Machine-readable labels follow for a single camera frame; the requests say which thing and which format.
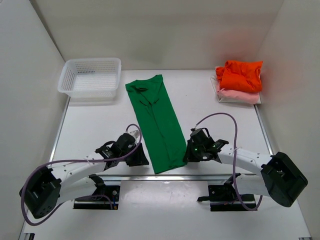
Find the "green t shirt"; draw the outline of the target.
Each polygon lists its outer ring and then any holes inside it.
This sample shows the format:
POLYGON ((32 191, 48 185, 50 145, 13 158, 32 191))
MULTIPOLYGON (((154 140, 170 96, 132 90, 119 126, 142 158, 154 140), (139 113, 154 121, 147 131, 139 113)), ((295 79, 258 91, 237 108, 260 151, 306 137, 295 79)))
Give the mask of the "green t shirt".
POLYGON ((125 85, 155 174, 186 165, 187 145, 161 74, 125 85))

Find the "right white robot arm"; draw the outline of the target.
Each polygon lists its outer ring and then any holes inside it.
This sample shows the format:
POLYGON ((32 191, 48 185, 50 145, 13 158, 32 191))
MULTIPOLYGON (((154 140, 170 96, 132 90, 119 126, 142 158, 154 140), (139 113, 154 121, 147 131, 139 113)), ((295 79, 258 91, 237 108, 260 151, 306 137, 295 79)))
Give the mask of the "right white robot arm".
POLYGON ((289 208, 308 185, 307 178, 287 154, 267 155, 235 149, 226 140, 213 140, 205 127, 191 129, 183 161, 215 161, 250 172, 250 175, 233 173, 231 183, 224 187, 229 200, 245 194, 262 195, 289 208))

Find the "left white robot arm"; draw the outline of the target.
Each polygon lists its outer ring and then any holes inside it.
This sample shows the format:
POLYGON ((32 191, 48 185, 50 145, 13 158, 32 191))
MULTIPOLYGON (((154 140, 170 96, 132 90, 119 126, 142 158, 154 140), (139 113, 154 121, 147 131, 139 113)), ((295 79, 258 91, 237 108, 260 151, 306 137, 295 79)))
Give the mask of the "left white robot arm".
POLYGON ((37 167, 19 192, 22 213, 29 211, 35 219, 42 219, 69 200, 101 198, 105 184, 100 173, 121 162, 129 167, 149 164, 141 140, 138 130, 125 132, 83 160, 57 160, 37 167))

